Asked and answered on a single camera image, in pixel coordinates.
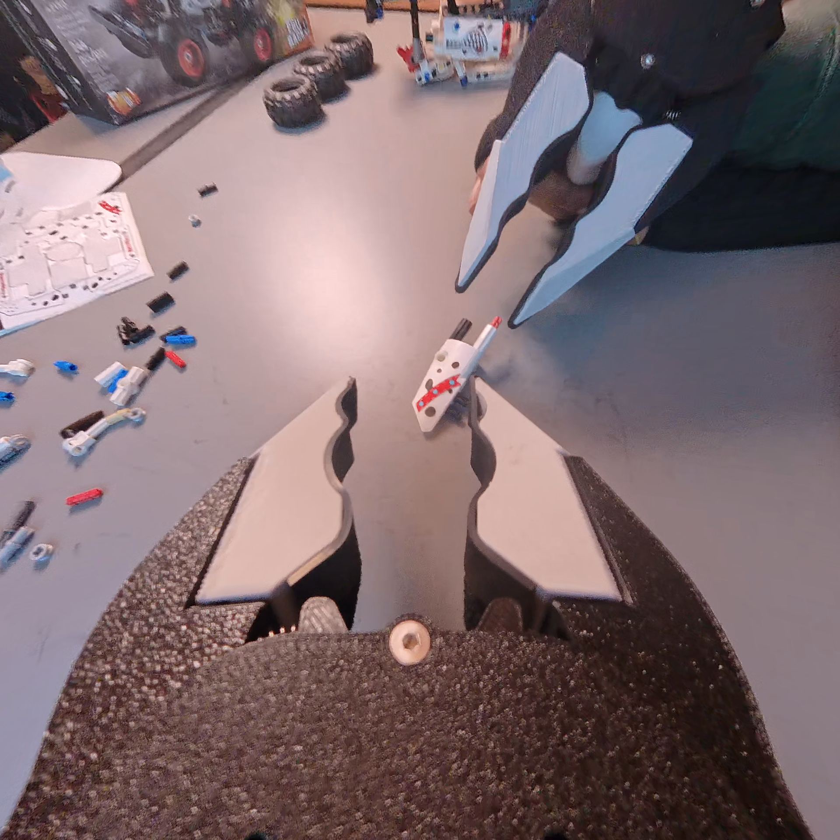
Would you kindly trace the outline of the toy sticker sheet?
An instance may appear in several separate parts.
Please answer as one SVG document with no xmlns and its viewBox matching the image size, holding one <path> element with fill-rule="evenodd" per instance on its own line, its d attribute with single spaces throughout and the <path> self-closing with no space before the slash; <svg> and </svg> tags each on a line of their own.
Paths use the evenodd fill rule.
<svg viewBox="0 0 840 840">
<path fill-rule="evenodd" d="M 152 278 L 125 192 L 2 223 L 1 334 Z"/>
</svg>

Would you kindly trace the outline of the white spotted toy panel assembly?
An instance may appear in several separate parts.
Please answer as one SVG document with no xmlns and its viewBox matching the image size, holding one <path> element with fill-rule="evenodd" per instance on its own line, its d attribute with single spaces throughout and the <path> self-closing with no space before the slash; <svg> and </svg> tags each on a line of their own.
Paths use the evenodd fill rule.
<svg viewBox="0 0 840 840">
<path fill-rule="evenodd" d="M 434 432 L 476 373 L 499 330 L 493 329 L 491 322 L 473 343 L 466 340 L 467 336 L 464 341 L 448 337 L 435 353 L 413 399 L 414 415 L 424 435 Z"/>
</svg>

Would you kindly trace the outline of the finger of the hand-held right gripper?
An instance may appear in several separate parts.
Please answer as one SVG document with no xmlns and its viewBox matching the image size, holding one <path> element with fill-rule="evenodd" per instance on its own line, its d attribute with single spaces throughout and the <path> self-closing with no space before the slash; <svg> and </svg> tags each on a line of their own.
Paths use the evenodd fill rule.
<svg viewBox="0 0 840 840">
<path fill-rule="evenodd" d="M 492 144 L 465 238 L 457 291 L 465 291 L 492 257 L 508 220 L 527 201 L 541 159 L 582 125 L 591 107 L 584 67 L 555 54 L 510 128 Z"/>
<path fill-rule="evenodd" d="M 521 326 L 625 246 L 636 225 L 690 150 L 692 139 L 673 124 L 636 129 L 615 154 L 612 180 L 570 227 L 564 245 L 534 277 L 509 318 Z"/>
</svg>

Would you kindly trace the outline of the person's right forearm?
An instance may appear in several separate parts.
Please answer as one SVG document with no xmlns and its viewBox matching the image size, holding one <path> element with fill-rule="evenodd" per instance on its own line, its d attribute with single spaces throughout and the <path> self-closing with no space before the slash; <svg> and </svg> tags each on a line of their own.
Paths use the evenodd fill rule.
<svg viewBox="0 0 840 840">
<path fill-rule="evenodd" d="M 786 2 L 783 16 L 730 156 L 753 168 L 838 172 L 839 2 Z"/>
</svg>

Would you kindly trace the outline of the white toy connector with hole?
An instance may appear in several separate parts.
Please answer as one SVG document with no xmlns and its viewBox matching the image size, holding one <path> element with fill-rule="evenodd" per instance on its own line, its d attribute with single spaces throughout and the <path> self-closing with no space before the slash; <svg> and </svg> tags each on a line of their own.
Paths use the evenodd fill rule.
<svg viewBox="0 0 840 840">
<path fill-rule="evenodd" d="M 120 408 L 131 405 L 141 392 L 150 373 L 141 366 L 133 366 L 121 380 L 115 393 L 110 395 L 110 402 Z"/>
</svg>

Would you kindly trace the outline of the white metal stand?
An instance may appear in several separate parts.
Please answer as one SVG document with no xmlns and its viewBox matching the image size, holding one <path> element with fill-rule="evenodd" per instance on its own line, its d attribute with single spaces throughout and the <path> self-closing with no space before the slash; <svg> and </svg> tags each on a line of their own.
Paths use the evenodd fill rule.
<svg viewBox="0 0 840 840">
<path fill-rule="evenodd" d="M 1 223 L 23 223 L 45 209 L 61 209 L 105 193 L 122 178 L 118 163 L 56 154 L 1 155 Z"/>
</svg>

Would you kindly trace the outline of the person's right hand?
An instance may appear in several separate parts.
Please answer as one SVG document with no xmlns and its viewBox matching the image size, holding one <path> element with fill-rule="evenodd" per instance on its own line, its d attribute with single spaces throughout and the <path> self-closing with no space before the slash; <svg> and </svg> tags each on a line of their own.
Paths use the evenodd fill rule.
<svg viewBox="0 0 840 840">
<path fill-rule="evenodd" d="M 587 211 L 593 194 L 593 184 L 578 185 L 563 171 L 549 171 L 531 189 L 528 203 L 555 222 L 567 224 Z"/>
</svg>

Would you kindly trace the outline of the black toy tyre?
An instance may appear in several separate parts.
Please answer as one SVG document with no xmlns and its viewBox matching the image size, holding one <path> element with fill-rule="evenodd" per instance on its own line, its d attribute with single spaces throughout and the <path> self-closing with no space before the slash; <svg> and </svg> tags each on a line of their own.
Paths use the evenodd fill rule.
<svg viewBox="0 0 840 840">
<path fill-rule="evenodd" d="M 303 130 L 324 118 L 316 84 L 302 76 L 281 78 L 263 90 L 269 119 L 281 130 Z"/>
<path fill-rule="evenodd" d="M 296 61 L 292 71 L 310 80 L 322 102 L 341 98 L 348 90 L 341 60 L 331 51 L 312 51 Z"/>
<path fill-rule="evenodd" d="M 360 32 L 334 35 L 325 47 L 339 61 L 344 78 L 348 81 L 366 77 L 375 68 L 372 42 Z"/>
</svg>

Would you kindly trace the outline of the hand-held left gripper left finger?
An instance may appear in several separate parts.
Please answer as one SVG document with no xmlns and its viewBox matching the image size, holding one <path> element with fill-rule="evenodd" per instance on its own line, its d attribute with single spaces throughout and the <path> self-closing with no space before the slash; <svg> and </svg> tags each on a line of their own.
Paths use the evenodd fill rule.
<svg viewBox="0 0 840 840">
<path fill-rule="evenodd" d="M 343 481 L 357 412 L 356 381 L 345 377 L 259 448 L 196 604 L 275 600 L 346 543 L 353 513 Z"/>
</svg>

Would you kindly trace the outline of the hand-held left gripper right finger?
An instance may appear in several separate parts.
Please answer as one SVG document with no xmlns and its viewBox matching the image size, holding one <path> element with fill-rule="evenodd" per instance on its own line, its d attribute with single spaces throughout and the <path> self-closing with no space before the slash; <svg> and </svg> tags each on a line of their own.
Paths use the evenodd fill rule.
<svg viewBox="0 0 840 840">
<path fill-rule="evenodd" d="M 543 599 L 621 602 L 571 455 L 484 380 L 472 387 L 470 465 L 479 490 L 468 529 L 479 552 Z"/>
</svg>

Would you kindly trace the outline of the printed toy set box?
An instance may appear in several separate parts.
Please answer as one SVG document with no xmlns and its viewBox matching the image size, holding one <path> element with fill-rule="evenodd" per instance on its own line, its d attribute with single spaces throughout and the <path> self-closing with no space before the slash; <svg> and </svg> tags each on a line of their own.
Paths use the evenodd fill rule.
<svg viewBox="0 0 840 840">
<path fill-rule="evenodd" d="M 305 2 L 2 1 L 69 109 L 120 125 L 313 46 Z"/>
</svg>

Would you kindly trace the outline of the partly built toy vehicle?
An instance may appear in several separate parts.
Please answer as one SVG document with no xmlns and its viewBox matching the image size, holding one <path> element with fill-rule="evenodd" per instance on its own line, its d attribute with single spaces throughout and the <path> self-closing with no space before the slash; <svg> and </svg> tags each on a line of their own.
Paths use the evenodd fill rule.
<svg viewBox="0 0 840 840">
<path fill-rule="evenodd" d="M 420 87 L 457 79 L 467 88 L 509 81 L 541 15 L 539 3 L 441 2 L 427 32 L 411 2 L 412 41 L 397 54 Z"/>
</svg>

